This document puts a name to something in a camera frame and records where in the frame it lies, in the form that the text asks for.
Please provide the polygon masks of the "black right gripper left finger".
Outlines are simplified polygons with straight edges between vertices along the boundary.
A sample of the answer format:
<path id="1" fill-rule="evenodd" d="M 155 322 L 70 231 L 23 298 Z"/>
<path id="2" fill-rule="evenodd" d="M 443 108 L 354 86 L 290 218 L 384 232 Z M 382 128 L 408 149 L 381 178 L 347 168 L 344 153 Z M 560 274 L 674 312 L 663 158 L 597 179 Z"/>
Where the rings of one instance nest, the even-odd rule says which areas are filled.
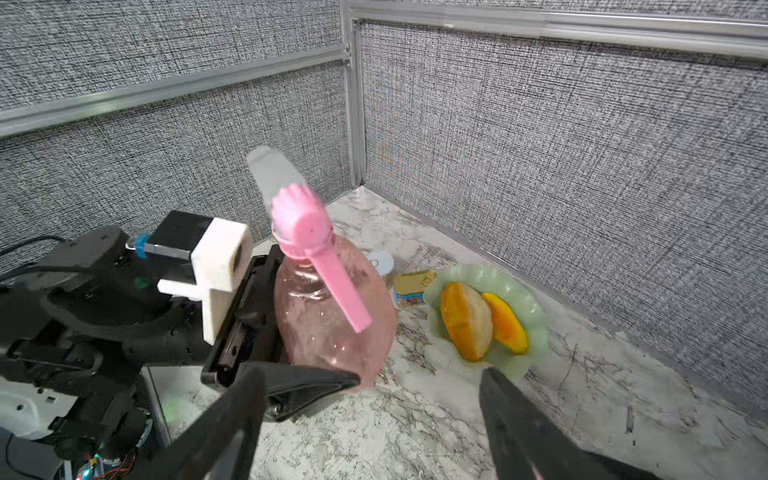
<path id="1" fill-rule="evenodd" d="M 235 382 L 177 440 L 130 479 L 247 479 L 266 408 L 266 379 L 245 365 Z"/>

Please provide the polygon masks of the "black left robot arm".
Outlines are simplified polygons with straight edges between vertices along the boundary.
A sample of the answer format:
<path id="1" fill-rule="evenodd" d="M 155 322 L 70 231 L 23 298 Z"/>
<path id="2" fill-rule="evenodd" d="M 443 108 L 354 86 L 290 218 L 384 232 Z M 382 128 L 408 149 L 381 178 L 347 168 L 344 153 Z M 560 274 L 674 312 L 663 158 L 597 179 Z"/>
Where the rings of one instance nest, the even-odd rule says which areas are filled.
<path id="1" fill-rule="evenodd" d="M 264 422 L 357 386 L 288 363 L 272 293 L 283 256 L 247 226 L 172 212 L 150 235 L 105 226 L 58 239 L 1 277 L 1 425 L 107 479 L 245 479 Z M 219 399 L 143 454 L 160 420 L 150 366 L 201 367 Z"/>

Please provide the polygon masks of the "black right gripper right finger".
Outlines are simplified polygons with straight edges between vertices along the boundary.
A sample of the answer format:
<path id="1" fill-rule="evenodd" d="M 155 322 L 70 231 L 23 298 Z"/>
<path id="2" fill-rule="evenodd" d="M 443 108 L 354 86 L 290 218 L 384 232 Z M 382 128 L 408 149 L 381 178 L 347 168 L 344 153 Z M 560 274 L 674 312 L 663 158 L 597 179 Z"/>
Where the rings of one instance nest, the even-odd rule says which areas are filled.
<path id="1" fill-rule="evenodd" d="M 479 403 L 498 479 L 654 479 L 579 448 L 499 370 L 482 372 Z"/>

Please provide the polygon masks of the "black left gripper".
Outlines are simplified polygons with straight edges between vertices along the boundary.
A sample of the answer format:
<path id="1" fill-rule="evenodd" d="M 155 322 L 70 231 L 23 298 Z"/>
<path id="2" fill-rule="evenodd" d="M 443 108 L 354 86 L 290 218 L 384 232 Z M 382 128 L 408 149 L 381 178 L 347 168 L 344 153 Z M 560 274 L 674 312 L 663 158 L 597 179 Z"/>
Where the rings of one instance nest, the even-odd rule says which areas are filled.
<path id="1" fill-rule="evenodd" d="M 228 387 L 239 369 L 239 379 L 262 384 L 267 420 L 287 420 L 326 397 L 360 385 L 360 376 L 354 372 L 285 363 L 274 308 L 283 259 L 277 245 L 265 255 L 252 257 L 200 375 L 207 387 Z"/>

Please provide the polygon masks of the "translucent pink spray bottle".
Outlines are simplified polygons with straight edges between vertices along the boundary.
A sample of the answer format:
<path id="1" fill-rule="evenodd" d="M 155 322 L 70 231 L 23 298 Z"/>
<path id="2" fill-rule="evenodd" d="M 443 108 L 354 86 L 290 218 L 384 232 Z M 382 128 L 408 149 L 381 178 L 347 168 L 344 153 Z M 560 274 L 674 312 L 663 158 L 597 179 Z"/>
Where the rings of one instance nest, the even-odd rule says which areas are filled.
<path id="1" fill-rule="evenodd" d="M 353 372 L 368 388 L 386 364 L 397 314 L 384 280 L 363 252 L 341 235 L 335 248 L 372 324 L 355 332 L 314 266 L 290 258 L 283 260 L 275 281 L 276 321 L 292 365 Z"/>

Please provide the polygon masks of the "grey pink spray nozzle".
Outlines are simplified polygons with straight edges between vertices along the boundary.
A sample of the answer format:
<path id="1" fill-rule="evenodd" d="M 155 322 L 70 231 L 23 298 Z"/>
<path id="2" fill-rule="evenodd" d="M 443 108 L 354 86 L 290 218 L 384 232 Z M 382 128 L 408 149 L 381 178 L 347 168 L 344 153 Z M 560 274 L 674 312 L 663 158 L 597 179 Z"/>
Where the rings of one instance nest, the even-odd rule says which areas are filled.
<path id="1" fill-rule="evenodd" d="M 336 251 L 322 200 L 282 152 L 259 146 L 247 154 L 246 162 L 284 255 L 311 263 L 355 332 L 367 329 L 373 318 Z"/>

